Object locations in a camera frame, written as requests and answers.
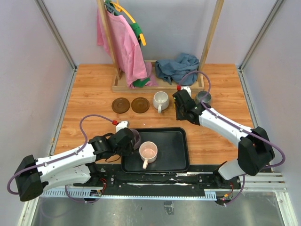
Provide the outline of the white ceramic mug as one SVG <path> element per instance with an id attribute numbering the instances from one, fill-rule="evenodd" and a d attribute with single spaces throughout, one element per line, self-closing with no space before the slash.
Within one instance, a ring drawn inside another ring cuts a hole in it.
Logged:
<path id="1" fill-rule="evenodd" d="M 159 91 L 153 97 L 153 105 L 162 104 L 164 108 L 169 106 L 169 96 L 166 92 Z"/>

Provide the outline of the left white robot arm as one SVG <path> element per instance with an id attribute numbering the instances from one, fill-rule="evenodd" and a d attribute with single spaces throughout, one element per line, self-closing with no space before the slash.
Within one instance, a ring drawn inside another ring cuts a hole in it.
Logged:
<path id="1" fill-rule="evenodd" d="M 24 157 L 15 172 L 17 195 L 26 202 L 39 197 L 44 191 L 74 183 L 96 186 L 101 175 L 95 170 L 98 160 L 114 155 L 129 156 L 134 153 L 135 135 L 129 128 L 115 134 L 96 136 L 84 145 L 67 152 L 35 159 Z"/>

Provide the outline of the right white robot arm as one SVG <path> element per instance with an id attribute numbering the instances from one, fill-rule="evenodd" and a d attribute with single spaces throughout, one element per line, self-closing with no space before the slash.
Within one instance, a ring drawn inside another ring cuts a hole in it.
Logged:
<path id="1" fill-rule="evenodd" d="M 215 171 L 213 183 L 224 188 L 241 175 L 257 175 L 275 157 L 265 129 L 242 126 L 219 114 L 210 105 L 196 103 L 188 91 L 173 94 L 177 120 L 209 128 L 229 140 L 238 149 L 238 157 L 222 163 Z"/>

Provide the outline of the purple glass cup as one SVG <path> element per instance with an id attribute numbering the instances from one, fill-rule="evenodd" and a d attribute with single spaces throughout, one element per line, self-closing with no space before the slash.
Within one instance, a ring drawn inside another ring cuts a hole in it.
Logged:
<path id="1" fill-rule="evenodd" d="M 135 129 L 131 129 L 131 131 L 133 132 L 134 134 L 134 144 L 133 144 L 133 148 L 135 150 L 139 149 L 140 145 L 141 145 L 141 136 L 139 134 L 139 132 Z"/>

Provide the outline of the pink ceramic mug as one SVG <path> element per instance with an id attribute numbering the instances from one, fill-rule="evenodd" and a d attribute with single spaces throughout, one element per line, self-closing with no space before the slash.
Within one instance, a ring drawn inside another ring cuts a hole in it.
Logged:
<path id="1" fill-rule="evenodd" d="M 140 145 L 139 155 L 143 161 L 143 169 L 145 170 L 150 163 L 156 160 L 158 148 L 153 142 L 146 141 Z"/>

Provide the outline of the brown wooden coaster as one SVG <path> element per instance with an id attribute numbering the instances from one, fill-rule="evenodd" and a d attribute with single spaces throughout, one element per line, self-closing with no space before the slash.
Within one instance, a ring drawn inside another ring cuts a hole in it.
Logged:
<path id="1" fill-rule="evenodd" d="M 149 101 L 144 97 L 135 98 L 131 103 L 131 108 L 135 113 L 145 113 L 150 107 Z"/>
<path id="2" fill-rule="evenodd" d="M 115 113 L 122 114 L 129 110 L 130 102 L 124 97 L 119 97 L 112 102 L 111 107 Z"/>

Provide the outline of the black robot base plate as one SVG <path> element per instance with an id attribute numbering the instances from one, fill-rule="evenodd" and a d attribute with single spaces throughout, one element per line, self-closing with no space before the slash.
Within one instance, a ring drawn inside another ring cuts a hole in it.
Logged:
<path id="1" fill-rule="evenodd" d="M 212 165 L 191 165 L 184 172 L 125 173 L 118 164 L 95 164 L 96 173 L 76 187 L 103 187 L 106 195 L 119 196 L 204 196 L 205 189 L 240 189 L 235 177 L 218 186 Z"/>

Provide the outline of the grey ceramic mug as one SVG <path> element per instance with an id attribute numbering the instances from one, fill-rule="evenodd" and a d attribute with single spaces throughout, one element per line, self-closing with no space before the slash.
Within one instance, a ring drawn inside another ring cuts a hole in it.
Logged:
<path id="1" fill-rule="evenodd" d="M 202 102 L 204 102 L 205 104 L 210 105 L 212 101 L 212 97 L 210 93 L 207 93 L 206 91 L 200 91 L 196 94 L 194 100 L 196 104 L 198 104 L 202 100 Z"/>

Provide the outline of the woven rattan coaster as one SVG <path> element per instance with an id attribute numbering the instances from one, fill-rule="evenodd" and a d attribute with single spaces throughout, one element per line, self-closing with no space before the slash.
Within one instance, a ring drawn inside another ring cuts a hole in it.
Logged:
<path id="1" fill-rule="evenodd" d="M 169 109 L 169 107 L 164 108 L 164 106 L 162 104 L 153 105 L 152 107 L 158 113 L 164 113 L 164 112 L 166 112 Z"/>

